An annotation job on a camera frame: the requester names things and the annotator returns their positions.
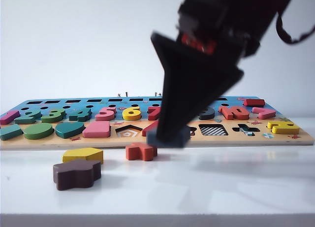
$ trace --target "green oval piece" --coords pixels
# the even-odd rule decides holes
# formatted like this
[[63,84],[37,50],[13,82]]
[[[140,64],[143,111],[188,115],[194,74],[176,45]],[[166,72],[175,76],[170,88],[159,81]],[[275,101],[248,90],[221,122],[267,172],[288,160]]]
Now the green oval piece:
[[65,116],[64,109],[54,109],[50,111],[48,116],[41,117],[41,121],[43,123],[55,123],[55,122],[63,120],[64,116]]
[[40,118],[41,113],[40,110],[31,110],[25,113],[24,116],[20,116],[14,119],[16,124],[32,124],[35,122],[36,118]]
[[56,125],[55,130],[56,134],[62,138],[69,138],[75,135],[82,133],[85,129],[84,123],[82,122],[64,122]]
[[18,125],[9,125],[0,129],[0,138],[1,140],[8,140],[10,138],[17,137],[23,132]]
[[48,123],[40,123],[28,126],[24,130],[24,136],[30,140],[45,138],[54,132],[53,126]]

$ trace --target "cross-shaped piece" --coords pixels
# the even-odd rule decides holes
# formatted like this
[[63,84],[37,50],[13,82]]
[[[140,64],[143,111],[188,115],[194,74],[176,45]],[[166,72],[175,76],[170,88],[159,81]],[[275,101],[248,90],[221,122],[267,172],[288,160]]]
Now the cross-shaped piece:
[[126,159],[129,161],[132,160],[143,160],[143,161],[152,161],[153,157],[158,155],[157,147],[150,146],[141,142],[134,142],[129,146],[126,146]]

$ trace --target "yellow puzzle piece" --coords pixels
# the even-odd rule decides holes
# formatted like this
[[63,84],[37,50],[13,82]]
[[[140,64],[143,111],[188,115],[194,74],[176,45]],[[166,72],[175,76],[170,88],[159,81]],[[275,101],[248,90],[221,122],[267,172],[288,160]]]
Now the yellow puzzle piece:
[[84,159],[87,161],[100,161],[103,164],[103,150],[93,147],[67,150],[63,154],[63,162],[69,162],[75,159]]
[[267,128],[277,134],[298,134],[300,127],[290,121],[269,121]]

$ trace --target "green puzzle piece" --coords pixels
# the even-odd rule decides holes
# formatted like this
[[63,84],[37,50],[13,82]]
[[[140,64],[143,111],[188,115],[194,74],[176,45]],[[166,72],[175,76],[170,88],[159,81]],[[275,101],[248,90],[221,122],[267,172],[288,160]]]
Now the green puzzle piece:
[[23,134],[23,131],[18,125],[10,125],[0,129],[0,138],[2,141],[17,137],[21,134]]
[[24,130],[24,136],[30,140],[47,137],[54,132],[53,126],[48,123],[40,123],[28,126]]
[[82,122],[64,122],[55,127],[56,134],[62,138],[69,138],[78,135],[82,133],[84,129],[84,123]]

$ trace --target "rectangular slot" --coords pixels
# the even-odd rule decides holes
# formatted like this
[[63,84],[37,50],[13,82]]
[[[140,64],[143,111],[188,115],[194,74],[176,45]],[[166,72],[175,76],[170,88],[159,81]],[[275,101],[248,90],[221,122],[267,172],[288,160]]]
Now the rectangular slot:
[[80,102],[81,100],[67,100],[66,103],[76,103]]
[[228,136],[223,125],[199,125],[204,136]]
[[122,101],[123,99],[109,99],[108,101]]
[[143,101],[143,98],[131,98],[129,101]]
[[158,101],[158,100],[162,100],[162,98],[149,98],[149,100]]
[[48,100],[45,102],[45,104],[54,104],[60,102],[59,100]]
[[89,99],[87,102],[101,102],[102,99]]
[[27,104],[29,105],[29,104],[41,104],[41,103],[42,101],[30,101]]

